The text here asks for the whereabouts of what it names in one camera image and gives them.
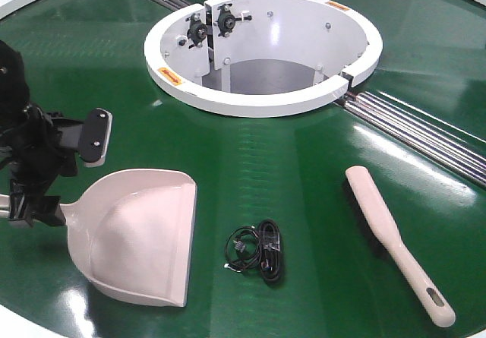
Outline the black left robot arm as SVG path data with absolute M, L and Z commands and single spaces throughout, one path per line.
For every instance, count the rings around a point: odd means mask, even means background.
M 81 121 L 46 112 L 30 99 L 24 61 L 1 44 L 1 166 L 10 169 L 8 220 L 32 226 L 64 226 L 58 196 L 47 191 L 57 177 L 77 175 L 77 158 L 103 164 L 112 127 L 110 112 L 95 108 Z

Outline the left gripper finger pad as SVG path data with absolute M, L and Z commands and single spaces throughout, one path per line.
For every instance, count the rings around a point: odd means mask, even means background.
M 61 118 L 56 121 L 61 132 L 59 146 L 78 153 L 86 167 L 105 162 L 112 130 L 112 114 L 101 108 L 89 112 L 84 121 Z

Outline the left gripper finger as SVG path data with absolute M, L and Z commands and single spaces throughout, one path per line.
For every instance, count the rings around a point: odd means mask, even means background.
M 65 226 L 66 218 L 58 195 L 45 195 L 43 185 L 10 181 L 8 222 L 14 227 L 33 227 L 35 221 L 47 226 Z

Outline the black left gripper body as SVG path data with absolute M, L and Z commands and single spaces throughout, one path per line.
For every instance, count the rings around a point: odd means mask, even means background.
M 1 117 L 1 166 L 10 166 L 11 187 L 25 194 L 45 194 L 59 176 L 76 176 L 77 146 L 78 120 L 60 112 L 29 103 L 16 117 Z

